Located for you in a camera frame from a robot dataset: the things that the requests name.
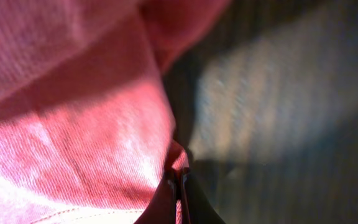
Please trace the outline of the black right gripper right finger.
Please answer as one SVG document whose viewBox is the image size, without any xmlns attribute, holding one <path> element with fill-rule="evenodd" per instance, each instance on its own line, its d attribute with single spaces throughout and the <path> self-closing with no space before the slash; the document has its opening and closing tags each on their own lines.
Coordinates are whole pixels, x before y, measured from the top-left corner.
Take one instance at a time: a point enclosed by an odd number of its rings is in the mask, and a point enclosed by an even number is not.
<svg viewBox="0 0 358 224">
<path fill-rule="evenodd" d="M 192 171 L 183 168 L 180 175 L 182 224 L 225 224 L 209 203 Z"/>
</svg>

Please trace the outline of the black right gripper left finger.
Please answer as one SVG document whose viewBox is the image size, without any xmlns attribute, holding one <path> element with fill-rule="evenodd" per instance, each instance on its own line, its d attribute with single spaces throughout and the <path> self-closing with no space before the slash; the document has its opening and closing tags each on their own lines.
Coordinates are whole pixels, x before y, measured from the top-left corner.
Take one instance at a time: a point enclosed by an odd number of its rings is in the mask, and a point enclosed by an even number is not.
<svg viewBox="0 0 358 224">
<path fill-rule="evenodd" d="M 177 185 L 175 171 L 165 171 L 147 208 L 134 224 L 176 224 Z"/>
</svg>

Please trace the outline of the red soccer t-shirt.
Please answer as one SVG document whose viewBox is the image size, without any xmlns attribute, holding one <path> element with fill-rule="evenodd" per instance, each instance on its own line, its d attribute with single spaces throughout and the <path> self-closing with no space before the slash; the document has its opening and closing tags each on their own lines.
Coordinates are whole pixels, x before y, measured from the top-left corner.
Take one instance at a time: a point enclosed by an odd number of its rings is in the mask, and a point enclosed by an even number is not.
<svg viewBox="0 0 358 224">
<path fill-rule="evenodd" d="M 0 1 L 0 223 L 134 223 L 186 164 L 162 75 L 227 1 Z"/>
</svg>

